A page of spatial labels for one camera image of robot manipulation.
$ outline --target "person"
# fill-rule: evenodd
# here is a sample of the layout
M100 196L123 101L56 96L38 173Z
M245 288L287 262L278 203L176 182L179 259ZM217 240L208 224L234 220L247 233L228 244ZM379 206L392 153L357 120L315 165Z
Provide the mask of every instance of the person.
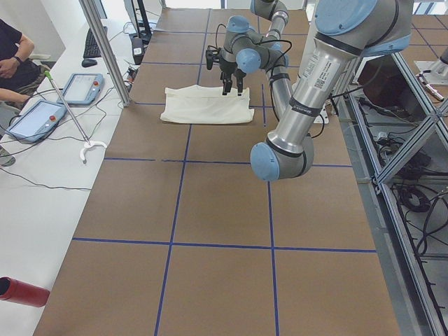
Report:
M0 101L22 109L45 78L46 66L38 66L29 56L33 41L0 19Z

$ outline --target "red cylinder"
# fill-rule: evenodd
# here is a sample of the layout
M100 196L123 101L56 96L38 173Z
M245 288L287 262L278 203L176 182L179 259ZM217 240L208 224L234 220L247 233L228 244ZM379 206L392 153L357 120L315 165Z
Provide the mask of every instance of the red cylinder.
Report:
M50 291L8 277L0 278L0 300L33 307L45 306Z

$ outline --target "wristwatch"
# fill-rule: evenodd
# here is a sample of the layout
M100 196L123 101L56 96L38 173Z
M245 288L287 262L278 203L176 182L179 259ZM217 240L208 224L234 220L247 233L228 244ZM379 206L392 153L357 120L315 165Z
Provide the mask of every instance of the wristwatch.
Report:
M23 61L18 56L13 56L17 61L19 61L19 65L23 64Z

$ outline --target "keyboard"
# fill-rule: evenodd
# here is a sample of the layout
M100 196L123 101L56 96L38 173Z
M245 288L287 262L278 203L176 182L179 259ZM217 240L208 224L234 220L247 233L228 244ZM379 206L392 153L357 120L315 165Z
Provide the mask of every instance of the keyboard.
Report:
M107 27L103 27L104 32L107 35ZM92 30L89 28L87 32L87 36L85 37L85 46L84 46L84 58L96 58L101 57L101 51L99 51L99 46L95 37L93 36Z

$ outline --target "person's arm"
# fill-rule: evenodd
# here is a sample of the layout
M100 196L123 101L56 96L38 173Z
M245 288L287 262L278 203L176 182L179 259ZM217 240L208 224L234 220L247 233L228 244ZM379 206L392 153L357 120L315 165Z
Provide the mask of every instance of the person's arm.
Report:
M25 61L31 55L33 50L33 41L22 34L19 40L19 48L14 57L0 61L0 77L11 78L12 76L14 76L21 62Z
M0 88L0 100L13 103L25 103L29 99L29 96L20 94L8 89Z

